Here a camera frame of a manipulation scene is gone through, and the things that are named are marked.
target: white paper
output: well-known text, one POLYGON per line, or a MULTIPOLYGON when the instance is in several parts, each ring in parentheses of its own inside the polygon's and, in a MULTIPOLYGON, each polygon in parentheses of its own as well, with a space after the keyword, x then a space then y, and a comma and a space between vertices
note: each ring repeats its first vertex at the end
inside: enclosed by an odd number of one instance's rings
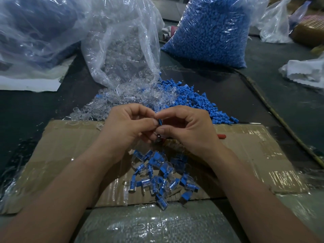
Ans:
POLYGON ((290 80, 324 89, 324 58, 308 61, 290 60, 279 69, 279 72, 290 80))
POLYGON ((36 70, 29 66, 12 65, 0 71, 0 90, 57 91, 75 55, 52 69, 36 70))

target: right hand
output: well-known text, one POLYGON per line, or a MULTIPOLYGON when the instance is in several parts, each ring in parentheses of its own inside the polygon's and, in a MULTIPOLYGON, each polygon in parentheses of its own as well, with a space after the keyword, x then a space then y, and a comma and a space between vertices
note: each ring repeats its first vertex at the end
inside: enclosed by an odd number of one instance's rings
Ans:
POLYGON ((225 148, 206 110, 173 106, 158 112, 155 118, 163 120, 163 125, 155 130, 157 134, 177 139, 205 161, 214 157, 217 149, 225 148))

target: finger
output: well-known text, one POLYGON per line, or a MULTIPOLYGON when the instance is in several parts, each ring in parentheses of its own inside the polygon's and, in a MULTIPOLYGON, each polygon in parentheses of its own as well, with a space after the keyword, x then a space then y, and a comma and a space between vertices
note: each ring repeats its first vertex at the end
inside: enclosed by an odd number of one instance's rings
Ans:
POLYGON ((163 125, 172 125, 177 128, 185 128, 187 123, 184 119, 172 117, 172 118, 165 118, 162 122, 163 125))
POLYGON ((177 117, 185 119, 187 122, 192 120, 192 108, 189 106, 173 106, 155 114, 156 119, 177 117))
POLYGON ((156 134, 153 131, 145 131, 142 133, 143 135, 146 135, 146 137, 148 139, 150 139, 151 141, 155 141, 157 139, 156 134))
POLYGON ((123 105, 123 109, 128 113, 128 115, 132 118, 133 116, 144 116, 146 118, 154 118, 155 112, 146 106, 143 106, 138 103, 131 103, 123 105))
POLYGON ((151 143, 151 140, 144 134, 140 133, 138 134, 138 137, 145 143, 151 143))
POLYGON ((164 135, 166 137, 172 137, 179 141, 181 140, 181 137, 182 137, 184 131, 186 131, 186 130, 181 129, 181 128, 176 128, 171 125, 161 125, 161 126, 157 127, 157 129, 155 130, 155 132, 160 135, 164 135))
POLYGON ((159 122, 154 118, 132 120, 132 128, 135 133, 155 130, 158 125, 159 122))

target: pile of blue plastic parts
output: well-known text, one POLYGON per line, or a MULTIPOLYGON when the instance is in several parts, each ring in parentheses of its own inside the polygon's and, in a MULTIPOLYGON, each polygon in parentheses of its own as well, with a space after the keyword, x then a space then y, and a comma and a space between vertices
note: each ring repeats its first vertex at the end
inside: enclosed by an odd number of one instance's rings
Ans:
POLYGON ((183 154, 176 155, 168 162, 163 152, 150 150, 144 155, 135 150, 132 157, 132 167, 135 173, 130 181, 129 192, 135 192, 136 187, 141 187, 141 189, 149 187, 151 195, 156 198, 156 203, 162 210, 165 210, 168 206, 166 198, 172 195, 178 185, 181 185, 185 188, 185 192, 181 195, 180 202, 185 204, 193 192, 199 190, 193 178, 185 172, 187 161, 188 157, 183 154), (159 169, 157 176, 153 174, 154 167, 159 169), (148 178, 136 181, 137 175, 145 173, 148 178), (174 173, 179 173, 182 177, 176 178, 174 173))
POLYGON ((182 82, 175 83, 175 81, 166 80, 160 81, 159 85, 164 88, 164 90, 168 91, 172 88, 177 90, 179 96, 177 97, 174 104, 170 106, 165 106, 165 108, 169 108, 172 106, 189 106, 192 108, 204 109, 207 110, 209 116, 211 117, 213 124, 234 124, 238 123, 238 120, 234 117, 229 117, 226 113, 219 111, 215 103, 211 103, 206 93, 202 93, 201 95, 197 92, 194 92, 193 86, 189 87, 187 84, 181 86, 182 82))

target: flattened cardboard box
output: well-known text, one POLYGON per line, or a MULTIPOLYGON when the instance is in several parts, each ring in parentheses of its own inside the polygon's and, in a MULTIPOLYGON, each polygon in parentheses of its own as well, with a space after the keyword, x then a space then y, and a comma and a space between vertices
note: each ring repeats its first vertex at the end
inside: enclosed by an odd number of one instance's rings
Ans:
MULTIPOLYGON (((91 145, 99 134, 97 125, 98 122, 95 121, 49 122, 21 176, 13 184, 11 192, 5 196, 1 213, 17 213, 34 200, 69 162, 73 162, 91 145)), ((224 145, 231 148, 242 162, 247 163, 255 176, 269 185, 272 192, 307 192, 303 177, 295 172, 286 155, 263 125, 215 125, 215 129, 219 134, 226 134, 227 138, 222 140, 224 145)), ((142 152, 152 149, 143 143, 133 148, 142 152)), ((166 154, 172 155, 172 151, 167 150, 166 154)), ((141 189, 138 189, 133 194, 128 193, 129 181, 134 174, 130 160, 131 155, 126 153, 124 158, 108 171, 100 186, 103 192, 96 206, 145 204, 155 201, 148 191, 143 194, 141 189)), ((194 161, 189 163, 187 171, 200 187, 192 199, 225 196, 210 168, 194 161)), ((168 201, 179 200, 182 192, 183 189, 177 190, 168 201)))

